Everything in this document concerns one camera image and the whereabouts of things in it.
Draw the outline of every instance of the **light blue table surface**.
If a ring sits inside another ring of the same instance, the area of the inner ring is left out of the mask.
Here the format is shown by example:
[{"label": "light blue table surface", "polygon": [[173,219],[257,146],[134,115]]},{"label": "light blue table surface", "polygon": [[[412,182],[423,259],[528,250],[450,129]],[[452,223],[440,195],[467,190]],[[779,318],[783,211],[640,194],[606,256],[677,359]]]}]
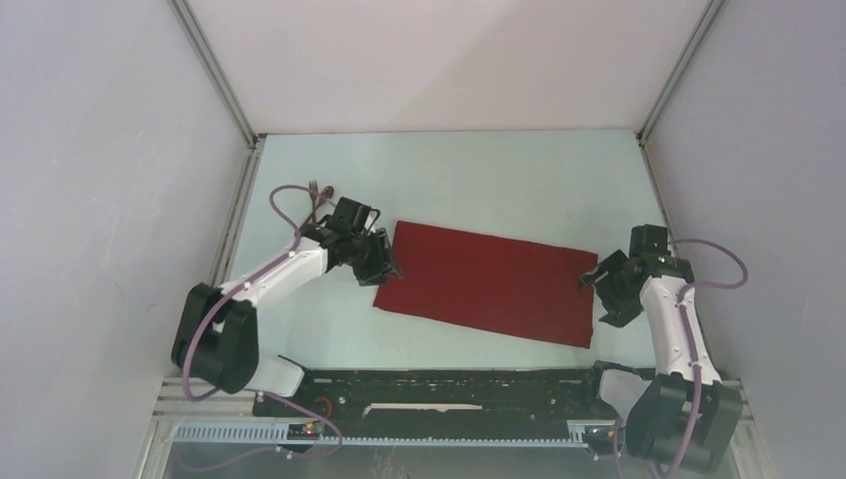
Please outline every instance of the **light blue table surface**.
[{"label": "light blue table surface", "polygon": [[[291,240],[267,196],[283,184],[335,186],[398,220],[594,251],[628,250],[633,226],[663,225],[635,135],[627,130],[269,136],[231,277]],[[298,222],[310,201],[283,192]],[[537,368],[596,359],[654,365],[643,315],[624,329],[600,324],[591,349],[479,331],[372,307],[376,289],[333,270],[259,318],[260,345],[314,368]]]}]

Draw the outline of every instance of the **gray wall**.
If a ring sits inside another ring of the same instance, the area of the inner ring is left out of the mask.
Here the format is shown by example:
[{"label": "gray wall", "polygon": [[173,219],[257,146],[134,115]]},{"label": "gray wall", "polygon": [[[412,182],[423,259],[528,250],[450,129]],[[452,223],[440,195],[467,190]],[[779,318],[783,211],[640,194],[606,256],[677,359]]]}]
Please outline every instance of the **gray wall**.
[{"label": "gray wall", "polygon": [[648,143],[677,235],[748,262],[747,287],[700,294],[702,321],[785,478],[846,468],[844,24],[842,0],[730,1]]},{"label": "gray wall", "polygon": [[244,148],[165,0],[3,2],[0,477],[129,477]]}]

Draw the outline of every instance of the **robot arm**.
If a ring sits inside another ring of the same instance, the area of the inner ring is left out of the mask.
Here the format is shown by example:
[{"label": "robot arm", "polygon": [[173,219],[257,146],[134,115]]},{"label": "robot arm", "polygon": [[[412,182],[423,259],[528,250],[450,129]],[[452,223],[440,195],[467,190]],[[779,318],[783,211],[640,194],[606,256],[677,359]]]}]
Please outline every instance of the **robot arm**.
[{"label": "robot arm", "polygon": [[600,321],[624,327],[646,313],[655,353],[654,379],[644,380],[623,368],[605,368],[599,397],[626,423],[628,453],[661,464],[672,462],[679,449],[694,389],[690,345],[679,310],[684,304],[698,351],[702,401],[681,467],[710,472],[722,461],[743,405],[738,391],[721,384],[710,361],[692,288],[679,303],[677,296],[689,283],[693,283],[689,261],[670,255],[666,228],[650,225],[632,229],[629,256],[618,250],[581,278],[582,287],[596,288],[608,313]]},{"label": "robot arm", "polygon": [[390,275],[402,276],[387,231],[372,228],[376,218],[377,210],[342,198],[331,217],[302,229],[299,245],[290,251],[287,248],[283,260],[274,258],[241,279],[218,287],[203,283],[195,286],[183,309],[172,362],[183,366],[203,318],[225,294],[242,285],[214,316],[211,327],[203,331],[192,376],[228,393],[250,389],[293,395],[305,370],[290,359],[259,350],[261,312],[339,265],[352,266],[363,286],[384,284]]}]

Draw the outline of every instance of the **red cloth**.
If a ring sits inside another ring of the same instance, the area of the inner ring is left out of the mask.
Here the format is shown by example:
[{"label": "red cloth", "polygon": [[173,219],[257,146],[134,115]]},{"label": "red cloth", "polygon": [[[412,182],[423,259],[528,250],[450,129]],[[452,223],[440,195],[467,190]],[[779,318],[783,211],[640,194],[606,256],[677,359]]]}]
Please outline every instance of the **red cloth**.
[{"label": "red cloth", "polygon": [[374,306],[461,326],[591,347],[594,293],[577,291],[595,253],[398,222]]}]

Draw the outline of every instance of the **aluminum frame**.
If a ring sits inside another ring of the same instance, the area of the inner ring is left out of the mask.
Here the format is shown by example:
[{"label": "aluminum frame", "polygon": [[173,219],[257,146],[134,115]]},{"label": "aluminum frame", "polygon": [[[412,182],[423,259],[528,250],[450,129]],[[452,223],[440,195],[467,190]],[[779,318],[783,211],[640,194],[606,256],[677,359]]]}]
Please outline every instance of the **aluminum frame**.
[{"label": "aluminum frame", "polygon": [[[652,188],[664,220],[670,228],[670,233],[672,231],[671,222],[661,200],[661,194],[649,164],[648,150],[644,145],[726,2],[727,0],[709,1],[637,135],[640,141],[644,165],[648,171]],[[215,88],[243,135],[244,140],[251,147],[250,154],[238,178],[238,185],[232,200],[232,206],[227,215],[226,228],[220,240],[210,274],[210,280],[213,283],[218,283],[223,281],[229,272],[232,255],[237,246],[240,229],[243,225],[246,205],[257,173],[258,163],[264,145],[264,137],[258,137],[249,124],[231,88],[231,84],[226,79],[223,69],[217,61],[212,47],[209,45],[208,39],[203,33],[189,0],[169,0],[169,3],[172,5],[177,19],[183,25],[189,41],[194,46],[201,63],[210,75]],[[743,416],[729,446],[729,451],[734,459],[735,475],[740,479],[772,477],[773,468],[768,460],[766,451],[763,449],[762,441],[755,427],[754,419],[748,409],[748,405],[745,403],[745,394],[742,391],[742,385],[739,381],[726,381],[725,383],[739,388],[744,400]],[[199,379],[192,379],[192,385],[195,387],[208,386],[207,383]],[[203,437],[203,441],[205,442],[266,444],[267,442],[262,441],[269,441],[270,443],[278,442],[279,437],[281,437],[279,431],[284,431],[287,423],[297,422],[303,419],[297,417],[253,417],[251,415],[252,401],[252,393],[241,392],[234,395],[213,396],[209,400],[199,404],[190,403],[182,398],[180,380],[178,378],[166,378],[145,435],[134,477],[136,479],[164,478],[172,444],[177,441],[192,439],[191,435],[185,432],[186,426],[193,426],[195,429],[201,426],[210,430],[210,428],[214,429],[215,425],[225,425],[228,431],[271,431],[270,433],[265,432],[263,435],[249,434],[248,432],[239,435],[238,433],[230,432],[220,434],[218,437]],[[556,444],[553,445],[554,447],[580,447],[582,446],[580,432],[584,432],[587,427],[608,426],[609,422],[605,420],[568,421],[568,425],[572,430],[576,431],[572,435],[574,441],[568,444]],[[372,443],[363,441],[362,445],[377,445],[377,443],[379,443],[379,440],[374,439]],[[527,443],[526,445],[528,447],[538,447],[542,443]]]}]

